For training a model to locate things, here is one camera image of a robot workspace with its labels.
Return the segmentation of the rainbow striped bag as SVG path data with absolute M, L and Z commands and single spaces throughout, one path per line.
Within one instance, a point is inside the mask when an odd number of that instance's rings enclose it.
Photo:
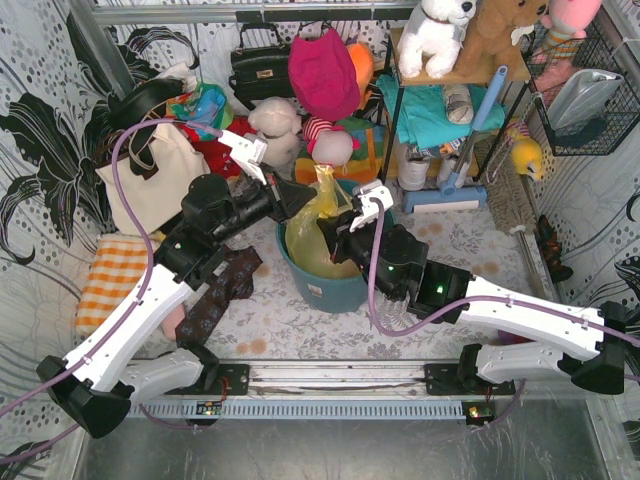
M 345 131 L 360 141 L 360 147 L 354 151 L 346 169 L 333 168 L 336 179 L 350 180 L 357 183 L 367 183 L 375 179 L 383 163 L 384 147 L 387 135 L 383 126 L 369 120 L 347 117 L 336 122 Z M 306 146 L 302 148 L 293 168 L 294 179 L 302 184 L 316 181 L 315 165 Z

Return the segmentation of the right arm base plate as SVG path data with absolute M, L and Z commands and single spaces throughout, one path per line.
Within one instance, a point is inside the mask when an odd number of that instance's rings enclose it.
M 454 395 L 513 395 L 515 383 L 506 381 L 500 384 L 482 379 L 475 366 L 460 366 L 456 363 L 426 363 L 423 367 L 426 390 L 433 396 Z

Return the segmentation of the orange plush toy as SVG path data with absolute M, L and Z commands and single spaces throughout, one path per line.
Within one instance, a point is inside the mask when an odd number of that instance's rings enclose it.
M 363 108 L 370 97 L 368 85 L 374 74 L 374 57 L 366 44 L 351 43 L 346 46 L 356 72 L 356 82 L 360 91 L 360 108 Z

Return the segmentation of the orange checkered towel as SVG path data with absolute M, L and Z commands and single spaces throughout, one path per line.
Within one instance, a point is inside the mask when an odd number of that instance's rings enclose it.
M 142 238 L 102 235 L 76 310 L 75 332 L 84 336 L 93 333 L 131 292 L 147 263 Z

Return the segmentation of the brown teddy bear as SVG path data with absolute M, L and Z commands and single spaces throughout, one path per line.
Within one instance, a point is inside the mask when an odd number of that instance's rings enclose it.
M 548 8 L 549 1 L 544 0 L 482 1 L 468 24 L 455 70 L 471 75 L 487 55 L 492 58 L 493 70 L 506 66 L 506 79 L 512 80 L 521 60 L 521 37 L 535 28 Z

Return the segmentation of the yellow trash bag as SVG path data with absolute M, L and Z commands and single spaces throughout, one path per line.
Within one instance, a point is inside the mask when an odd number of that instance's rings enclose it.
M 306 273 L 326 279 L 347 279 L 359 275 L 351 260 L 332 263 L 318 219 L 337 217 L 352 208 L 351 195 L 333 176 L 330 165 L 315 165 L 317 181 L 312 184 L 317 195 L 289 221 L 285 231 L 288 254 L 296 266 Z

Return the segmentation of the silver foil pouch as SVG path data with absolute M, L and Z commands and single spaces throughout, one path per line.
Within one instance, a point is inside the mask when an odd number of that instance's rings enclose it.
M 551 128 L 560 130 L 596 116 L 623 80 L 623 75 L 607 70 L 579 70 L 565 82 L 547 108 Z

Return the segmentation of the brown patterned necktie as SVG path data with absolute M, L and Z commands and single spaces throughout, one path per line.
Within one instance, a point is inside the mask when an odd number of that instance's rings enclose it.
M 224 250 L 226 267 L 213 274 L 208 289 L 176 328 L 179 348 L 191 344 L 204 345 L 223 317 L 232 300 L 248 299 L 253 291 L 253 274 L 262 259 L 254 247 Z

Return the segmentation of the colourful printed bag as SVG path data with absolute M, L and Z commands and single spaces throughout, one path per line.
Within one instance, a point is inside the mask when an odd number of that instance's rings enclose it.
M 220 86 L 198 83 L 194 91 L 168 100 L 165 116 L 178 119 L 177 127 L 191 143 L 197 143 L 215 140 L 211 129 L 228 127 L 234 113 Z

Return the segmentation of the pink plush toy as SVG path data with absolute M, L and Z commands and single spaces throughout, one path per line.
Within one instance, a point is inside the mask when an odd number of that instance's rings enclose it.
M 534 64 L 571 60 L 586 38 L 602 0 L 553 0 L 541 19 L 546 33 L 532 54 Z

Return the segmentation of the teal folded cloth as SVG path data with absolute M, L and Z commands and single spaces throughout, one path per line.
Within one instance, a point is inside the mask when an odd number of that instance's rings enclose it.
M 399 89 L 397 80 L 390 75 L 381 75 L 376 85 L 393 116 Z M 468 87 L 473 109 L 477 111 L 487 89 L 476 85 Z M 405 89 L 404 92 L 396 132 L 401 143 L 428 149 L 466 137 L 471 132 L 471 124 L 456 125 L 447 119 L 439 85 L 414 86 Z M 505 115 L 505 107 L 497 101 L 494 102 L 481 131 L 498 129 L 502 126 Z

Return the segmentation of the pink cloth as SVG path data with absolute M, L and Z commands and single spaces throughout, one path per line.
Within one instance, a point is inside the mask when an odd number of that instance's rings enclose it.
M 166 339 L 170 341 L 176 340 L 176 329 L 185 319 L 185 316 L 185 306 L 180 303 L 162 320 L 161 330 Z

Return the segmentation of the teal trash bin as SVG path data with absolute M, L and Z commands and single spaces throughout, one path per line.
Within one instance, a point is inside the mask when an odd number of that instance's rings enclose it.
M 280 252 L 289 266 L 296 291 L 311 307 L 326 313 L 357 311 L 367 302 L 367 279 L 361 274 L 347 279 L 326 279 L 309 273 L 295 265 L 285 243 L 285 224 L 276 226 L 276 240 Z

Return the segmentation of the grey rolled sock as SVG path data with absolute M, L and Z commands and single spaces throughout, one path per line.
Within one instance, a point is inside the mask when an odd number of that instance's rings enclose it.
M 469 88 L 465 84 L 449 84 L 442 87 L 447 119 L 456 125 L 467 125 L 474 117 Z

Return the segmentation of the wooden metal shelf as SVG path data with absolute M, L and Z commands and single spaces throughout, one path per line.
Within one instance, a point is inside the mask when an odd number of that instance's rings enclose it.
M 398 93 L 393 101 L 393 108 L 390 109 L 387 103 L 384 101 L 383 95 L 380 95 L 380 103 L 378 107 L 379 120 L 386 120 L 386 126 L 388 131 L 388 141 L 385 152 L 383 165 L 379 170 L 378 177 L 385 182 L 390 176 L 397 175 L 397 168 L 392 169 L 392 174 L 389 174 L 389 167 L 393 158 L 393 145 L 396 139 L 397 124 L 399 119 L 399 112 L 404 97 L 405 89 L 410 87 L 419 86 L 444 86 L 455 84 L 477 84 L 488 86 L 492 80 L 495 70 L 493 57 L 487 54 L 482 54 L 476 70 L 469 75 L 461 75 L 457 71 L 451 71 L 442 78 L 433 79 L 429 77 L 425 72 L 421 72 L 417 77 L 404 79 L 400 74 L 395 75 L 394 68 L 399 60 L 399 41 L 402 34 L 401 28 L 392 28 L 389 30 L 389 39 L 386 41 L 386 57 L 384 61 L 383 72 L 385 74 L 391 74 L 397 79 L 399 87 Z

